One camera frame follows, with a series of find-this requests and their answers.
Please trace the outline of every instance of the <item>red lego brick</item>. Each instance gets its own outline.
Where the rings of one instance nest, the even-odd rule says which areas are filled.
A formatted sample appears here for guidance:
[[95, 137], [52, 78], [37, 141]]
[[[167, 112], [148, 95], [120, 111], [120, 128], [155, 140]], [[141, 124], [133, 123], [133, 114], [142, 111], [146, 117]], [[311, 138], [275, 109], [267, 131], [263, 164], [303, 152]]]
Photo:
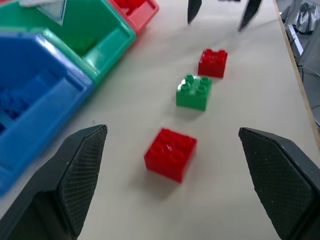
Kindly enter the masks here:
[[182, 183], [194, 154], [197, 139], [162, 128], [144, 155], [148, 170]]
[[225, 74], [227, 56], [228, 53], [225, 50], [205, 49], [199, 60], [198, 75], [222, 79]]

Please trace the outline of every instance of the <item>green plastic bin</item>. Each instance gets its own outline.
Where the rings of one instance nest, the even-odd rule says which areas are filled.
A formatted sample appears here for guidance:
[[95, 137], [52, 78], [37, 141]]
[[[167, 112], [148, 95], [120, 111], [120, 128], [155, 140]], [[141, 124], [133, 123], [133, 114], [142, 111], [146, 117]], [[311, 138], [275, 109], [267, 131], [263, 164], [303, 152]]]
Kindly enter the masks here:
[[136, 39], [135, 31], [105, 0], [67, 0], [63, 25], [17, 1], [0, 6], [0, 31], [42, 32], [95, 84]]

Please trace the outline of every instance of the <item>blue plastic bin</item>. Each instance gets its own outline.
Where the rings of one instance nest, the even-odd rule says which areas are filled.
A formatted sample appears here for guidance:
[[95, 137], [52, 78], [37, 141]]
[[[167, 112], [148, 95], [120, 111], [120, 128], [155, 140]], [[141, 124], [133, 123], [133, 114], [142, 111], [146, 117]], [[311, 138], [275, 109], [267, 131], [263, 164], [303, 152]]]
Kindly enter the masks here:
[[41, 34], [0, 33], [0, 195], [93, 90], [94, 83]]

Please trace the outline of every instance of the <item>white table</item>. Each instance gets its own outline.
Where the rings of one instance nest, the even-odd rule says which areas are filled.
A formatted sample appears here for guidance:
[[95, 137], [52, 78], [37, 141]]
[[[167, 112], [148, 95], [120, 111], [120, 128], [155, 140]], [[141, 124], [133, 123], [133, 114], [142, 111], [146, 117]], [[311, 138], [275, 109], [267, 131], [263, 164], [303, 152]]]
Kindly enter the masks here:
[[[320, 166], [312, 123], [274, 2], [237, 32], [245, 1], [204, 0], [191, 26], [187, 0], [158, 0], [160, 12], [54, 146], [1, 199], [1, 215], [63, 138], [107, 124], [95, 194], [79, 240], [278, 240], [238, 137], [250, 127], [293, 140]], [[176, 87], [196, 73], [202, 50], [228, 52], [207, 110], [176, 107]], [[148, 172], [143, 155], [161, 127], [198, 139], [183, 184]]]

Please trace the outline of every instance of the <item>plastic storage bin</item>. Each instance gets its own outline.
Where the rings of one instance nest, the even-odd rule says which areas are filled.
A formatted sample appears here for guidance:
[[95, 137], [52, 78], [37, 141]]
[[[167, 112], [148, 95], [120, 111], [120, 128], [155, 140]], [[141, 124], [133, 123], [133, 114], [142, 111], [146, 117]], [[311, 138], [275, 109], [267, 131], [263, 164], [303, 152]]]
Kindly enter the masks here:
[[16, 32], [49, 29], [42, 32], [44, 37], [96, 84], [136, 39], [106, 0], [67, 0], [62, 26], [36, 7], [9, 2], [0, 6], [0, 27]]
[[140, 34], [154, 15], [159, 5], [154, 0], [108, 0], [127, 23]]
[[94, 88], [41, 34], [0, 33], [0, 195]]

